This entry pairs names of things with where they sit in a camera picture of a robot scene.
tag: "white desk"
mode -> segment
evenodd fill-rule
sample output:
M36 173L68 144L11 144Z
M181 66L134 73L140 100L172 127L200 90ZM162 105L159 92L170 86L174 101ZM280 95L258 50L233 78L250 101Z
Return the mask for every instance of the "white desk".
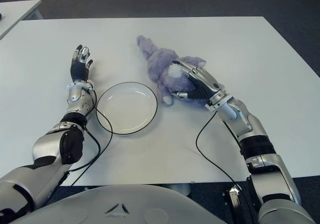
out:
M35 16L43 19L37 7L41 0L25 0L0 3L0 40L20 21Z
M0 176L31 164L34 142L64 115L71 58L79 44L87 45L95 60L89 77L98 97L124 81L156 90L136 46L139 34L180 56L206 59L206 69L261 120L292 176L320 174L320 79L263 17L203 17L21 21L0 42ZM211 115L180 100L170 108L160 104L147 128L115 136L77 185L229 181L195 147ZM88 128L104 146L109 134L95 116ZM234 179L248 176L219 118L204 130L199 146ZM89 137L83 153L77 166L96 153ZM64 185L78 175L72 173Z

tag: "robotic arm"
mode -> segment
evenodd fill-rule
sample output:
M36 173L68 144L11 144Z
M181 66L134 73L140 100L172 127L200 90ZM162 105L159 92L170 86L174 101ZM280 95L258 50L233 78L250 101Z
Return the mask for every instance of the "robotic arm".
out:
M73 54L64 117L33 146L34 163L19 167L0 179L0 223L9 223L41 208L53 190L68 176L68 169L82 156L84 128L94 108L88 82L92 64L89 49L79 45Z
M41 208L82 156L88 114L94 109L88 81L89 49L81 45L71 64L68 109L61 121L33 146L32 165L12 170L0 179L0 223L9 223ZM173 61L189 76L195 89L174 92L179 98L206 99L235 133L251 175L247 178L252 202L262 224L314 224L281 157L275 152L260 121L203 68ZM18 223L223 223L190 199L154 186L109 186L83 192L22 217Z
M259 211L259 223L314 223L301 207L299 191L259 119L205 69L178 60L173 62L181 66L195 86L191 92L174 92L173 95L208 100L206 108L217 112L236 135L251 173L247 182L252 203Z

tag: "robotic hand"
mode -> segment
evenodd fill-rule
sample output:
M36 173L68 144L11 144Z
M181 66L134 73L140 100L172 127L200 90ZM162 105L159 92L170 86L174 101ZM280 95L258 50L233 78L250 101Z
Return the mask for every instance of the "robotic hand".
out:
M173 92L178 98L206 99L206 108L216 111L236 135L240 152L251 175L247 178L252 204L259 211L259 223L314 223L301 207L299 191L280 155L257 117L233 98L204 69L174 60L187 73L195 89Z
M33 146L34 163L19 167L0 179L0 223L9 223L42 207L53 190L68 176L68 169L82 156L84 128L94 108L88 82L92 64L89 49L79 45L73 54L64 117Z

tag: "plush toy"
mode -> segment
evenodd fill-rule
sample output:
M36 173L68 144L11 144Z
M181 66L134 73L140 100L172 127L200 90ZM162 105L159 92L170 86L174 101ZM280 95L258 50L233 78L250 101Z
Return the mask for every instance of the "plush toy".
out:
M179 60L198 67L204 67L205 60L199 57L178 57L173 50L157 48L151 39L142 35L138 36L136 40L138 47L148 61L148 76L153 82L157 83L158 99L165 106L172 105L172 92L188 92L195 88L189 81L188 75L182 72L180 66L172 61ZM188 102L201 105L205 103L203 100L188 100Z

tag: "gray carpet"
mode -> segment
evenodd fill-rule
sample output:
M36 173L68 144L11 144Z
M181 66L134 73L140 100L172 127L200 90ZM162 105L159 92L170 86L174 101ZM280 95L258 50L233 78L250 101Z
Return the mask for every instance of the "gray carpet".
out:
M0 0L0 2L17 0ZM42 0L44 18L263 16L320 76L320 0ZM320 223L320 177L298 178L303 206ZM230 183L193 184L191 198L232 223L221 193ZM65 192L61 187L52 199L59 200L84 187Z

